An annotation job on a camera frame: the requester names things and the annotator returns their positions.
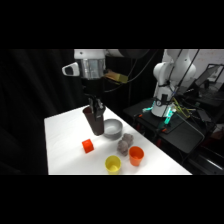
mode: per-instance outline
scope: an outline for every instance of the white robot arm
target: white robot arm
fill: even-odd
[[[154,95],[156,101],[152,113],[157,117],[168,116],[170,107],[172,107],[170,100],[177,90],[176,86],[191,64],[189,49],[168,49],[167,54],[173,59],[173,62],[160,63],[154,69],[154,76],[158,84]],[[192,64],[183,81],[189,81],[195,73],[196,67]]]
[[[101,103],[103,94],[103,77],[105,75],[105,56],[128,57],[138,59],[145,56],[150,49],[75,49],[76,62],[64,67],[66,76],[81,76],[84,93],[88,96],[95,120],[99,119],[105,106]],[[168,55],[173,59],[171,63],[160,63],[154,69],[154,76],[158,81],[154,97],[155,104],[152,113],[158,117],[167,117],[172,107],[170,102],[176,85],[182,80],[191,60],[189,49],[169,49]],[[195,75],[196,68],[191,66],[184,81]]]

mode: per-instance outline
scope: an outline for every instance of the black curtain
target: black curtain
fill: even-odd
[[[135,77],[154,50],[138,61]],[[160,50],[133,83],[104,94],[103,102],[119,116],[123,109],[153,96],[153,68]],[[0,174],[47,174],[44,119],[88,104],[79,77],[66,77],[62,67],[75,61],[72,49],[0,50]],[[107,58],[107,68],[127,75],[134,61]],[[114,84],[107,83],[106,89]]]
[[[88,102],[62,74],[73,62],[74,50],[1,50],[0,173],[47,174],[44,119]]]

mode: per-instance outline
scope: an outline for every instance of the orange cup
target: orange cup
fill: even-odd
[[[141,148],[134,146],[129,150],[129,157],[130,163],[133,166],[139,166],[142,159],[144,158],[144,151]]]

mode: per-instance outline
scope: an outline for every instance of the red cube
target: red cube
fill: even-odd
[[[84,148],[86,154],[94,150],[93,143],[91,142],[90,139],[82,142],[82,145],[83,145],[83,148]]]

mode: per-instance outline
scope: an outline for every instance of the metal bowl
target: metal bowl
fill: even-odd
[[[104,136],[110,139],[120,138],[122,135],[123,124],[116,119],[104,121]]]

